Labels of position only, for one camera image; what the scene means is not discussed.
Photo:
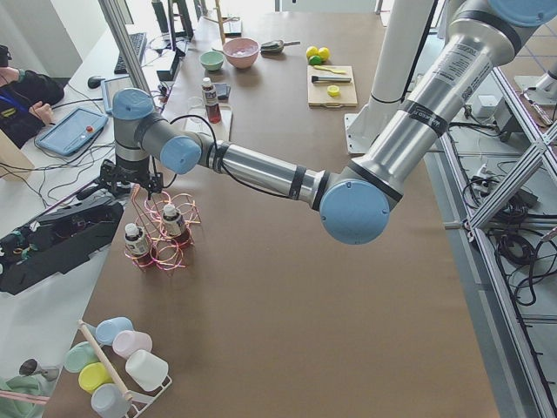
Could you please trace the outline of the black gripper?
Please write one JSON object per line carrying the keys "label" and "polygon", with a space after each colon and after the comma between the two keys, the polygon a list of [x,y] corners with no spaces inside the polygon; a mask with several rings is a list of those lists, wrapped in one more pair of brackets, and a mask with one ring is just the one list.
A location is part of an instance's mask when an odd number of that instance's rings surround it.
{"label": "black gripper", "polygon": [[115,162],[105,159],[100,167],[98,183],[105,189],[115,192],[118,183],[133,183],[144,188],[149,195],[163,191],[163,174],[150,172],[148,158],[129,161],[117,158]]}

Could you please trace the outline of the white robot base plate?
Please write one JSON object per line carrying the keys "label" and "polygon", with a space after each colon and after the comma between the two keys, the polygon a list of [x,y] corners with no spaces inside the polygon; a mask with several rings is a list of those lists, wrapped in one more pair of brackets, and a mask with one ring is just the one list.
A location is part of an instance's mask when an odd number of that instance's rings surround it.
{"label": "white robot base plate", "polygon": [[362,108],[344,116],[346,147],[349,154],[365,154],[383,131],[390,117],[382,112]]}

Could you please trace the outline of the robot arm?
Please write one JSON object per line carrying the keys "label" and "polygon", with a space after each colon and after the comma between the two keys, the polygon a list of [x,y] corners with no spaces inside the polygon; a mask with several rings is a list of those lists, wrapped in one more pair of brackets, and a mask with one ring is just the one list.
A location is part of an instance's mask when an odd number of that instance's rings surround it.
{"label": "robot arm", "polygon": [[440,55],[368,151],[340,173],[314,172],[209,134],[180,132],[138,88],[118,91],[112,101],[117,172],[157,190],[149,169],[152,158],[177,174],[201,165],[280,198],[303,200],[319,212],[336,240],[368,243],[384,231],[405,179],[467,99],[555,15],[553,1],[464,2],[448,25]]}

